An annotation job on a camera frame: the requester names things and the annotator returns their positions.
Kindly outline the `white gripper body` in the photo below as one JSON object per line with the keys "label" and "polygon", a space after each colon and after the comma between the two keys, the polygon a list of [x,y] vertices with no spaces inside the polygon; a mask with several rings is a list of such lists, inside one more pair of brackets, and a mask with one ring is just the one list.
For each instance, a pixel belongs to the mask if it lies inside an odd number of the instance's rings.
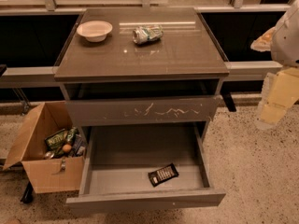
{"label": "white gripper body", "polygon": [[266,123],[262,119],[263,106],[267,103],[267,97],[268,97],[271,87],[273,85],[274,77],[275,77],[275,74],[267,73],[264,78],[264,81],[263,81],[263,86],[262,86],[262,91],[261,91],[261,101],[258,103],[256,119],[254,121],[255,126],[259,130],[268,130],[268,129],[271,129],[274,127],[274,124]]}

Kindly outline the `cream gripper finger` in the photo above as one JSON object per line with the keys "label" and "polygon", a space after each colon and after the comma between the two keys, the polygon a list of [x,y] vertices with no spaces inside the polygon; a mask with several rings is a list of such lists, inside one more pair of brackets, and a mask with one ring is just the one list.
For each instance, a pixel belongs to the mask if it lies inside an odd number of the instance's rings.
{"label": "cream gripper finger", "polygon": [[273,85],[263,106],[262,119],[277,124],[299,100],[299,69],[287,68],[275,74]]}
{"label": "cream gripper finger", "polygon": [[265,33],[260,35],[256,40],[254,40],[250,48],[259,51],[259,52],[266,52],[271,50],[272,44],[272,37],[276,29],[274,27],[267,30]]}

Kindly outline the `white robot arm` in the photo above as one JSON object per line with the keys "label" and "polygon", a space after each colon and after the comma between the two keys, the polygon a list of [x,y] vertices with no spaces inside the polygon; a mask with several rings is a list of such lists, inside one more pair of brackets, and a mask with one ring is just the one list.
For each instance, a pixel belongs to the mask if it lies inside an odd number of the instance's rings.
{"label": "white robot arm", "polygon": [[279,72],[268,73],[263,81],[255,125],[260,130],[275,127],[299,100],[299,1],[250,46],[270,51],[273,61],[282,65]]}

